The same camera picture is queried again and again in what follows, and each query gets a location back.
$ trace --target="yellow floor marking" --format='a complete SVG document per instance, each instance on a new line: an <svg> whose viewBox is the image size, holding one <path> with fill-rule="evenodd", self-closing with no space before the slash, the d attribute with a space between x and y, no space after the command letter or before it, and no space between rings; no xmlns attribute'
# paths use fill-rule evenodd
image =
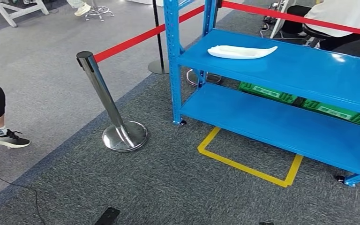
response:
<svg viewBox="0 0 360 225"><path fill-rule="evenodd" d="M276 177L265 174L263 172L260 172L258 170L255 170L255 169L252 169L252 168L247 167L245 165L242 165L240 163L234 162L234 161L232 161L232 160L230 160L228 158L225 158L225 157L223 157L221 155L218 155L216 153L213 153L211 151L208 151L206 149L206 147L213 140L213 138L219 133L220 129L221 128L219 128L219 127L214 127L212 129L212 131L205 137L205 139L201 142L201 144L199 144L199 146L198 146L198 152L199 153L201 153L203 155L206 155L206 156L208 156L210 158L213 158L213 159L215 159L217 161L220 161L222 163L225 163L227 165L230 165L232 167L235 167L235 168L237 168L239 170L242 170L244 172L250 173L251 175L254 175L254 176L259 177L261 179L267 180L267 181L269 181L271 183L282 186L284 188L286 188L287 186L290 186L290 185L293 184L294 178L296 177L297 171L299 170L299 167L300 167L301 161L303 159L303 156L296 155L294 157L294 160L292 162L291 167L289 168L286 179L281 180L281 179L278 179Z"/></svg>

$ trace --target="green crate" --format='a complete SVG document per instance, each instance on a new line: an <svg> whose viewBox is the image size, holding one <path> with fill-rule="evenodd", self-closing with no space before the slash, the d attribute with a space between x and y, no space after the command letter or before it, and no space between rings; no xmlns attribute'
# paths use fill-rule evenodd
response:
<svg viewBox="0 0 360 225"><path fill-rule="evenodd" d="M309 110L318 111L324 114L329 114L335 117L342 118L344 120L349 120L351 122L360 124L360 113L355 112L352 110L340 108L337 106L320 103L317 101L313 101L310 99L307 99L303 104L302 107Z"/></svg>
<svg viewBox="0 0 360 225"><path fill-rule="evenodd" d="M297 98L296 95L291 95L274 89L263 88L246 82L240 83L239 90L288 104L292 104Z"/></svg>

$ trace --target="blue metal shelf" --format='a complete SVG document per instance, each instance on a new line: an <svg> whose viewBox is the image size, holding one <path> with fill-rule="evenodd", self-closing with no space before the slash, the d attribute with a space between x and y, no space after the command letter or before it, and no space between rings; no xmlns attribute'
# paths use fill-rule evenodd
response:
<svg viewBox="0 0 360 225"><path fill-rule="evenodd" d="M209 83L180 113L360 173L360 125Z"/></svg>
<svg viewBox="0 0 360 225"><path fill-rule="evenodd" d="M205 0L202 39L180 45L179 2L164 0L173 122L181 116L233 131L355 173L360 182L360 125L206 83L206 72L230 77L360 113L360 58L265 38L216 30L217 0ZM216 45L278 49L261 59L213 57ZM182 104L181 66L192 68L198 88Z"/></svg>
<svg viewBox="0 0 360 225"><path fill-rule="evenodd" d="M278 49L260 59L231 60L207 50L216 45ZM177 58L181 65L312 98L360 113L360 58L274 40L212 30Z"/></svg>

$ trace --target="white shirt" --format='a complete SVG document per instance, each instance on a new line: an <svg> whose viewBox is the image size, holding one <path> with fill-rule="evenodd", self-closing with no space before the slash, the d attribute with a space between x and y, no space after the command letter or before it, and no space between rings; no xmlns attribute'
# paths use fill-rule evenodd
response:
<svg viewBox="0 0 360 225"><path fill-rule="evenodd" d="M313 6L304 17L347 27L360 28L360 0L325 0L323 3ZM308 27L333 37L343 37L352 34L348 31L310 24Z"/></svg>

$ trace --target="shoe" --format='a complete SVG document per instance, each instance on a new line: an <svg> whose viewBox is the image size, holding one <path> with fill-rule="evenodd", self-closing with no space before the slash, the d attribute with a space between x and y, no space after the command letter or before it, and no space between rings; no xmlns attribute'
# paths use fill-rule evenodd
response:
<svg viewBox="0 0 360 225"><path fill-rule="evenodd" d="M27 139L20 138L16 133L21 134L17 131L7 130L6 135L0 136L0 145L5 145L9 148L22 148L28 146L31 142Z"/></svg>
<svg viewBox="0 0 360 225"><path fill-rule="evenodd" d="M78 10L74 13L76 16L82 16L83 14L89 12L91 6L85 3L82 7L79 7Z"/></svg>

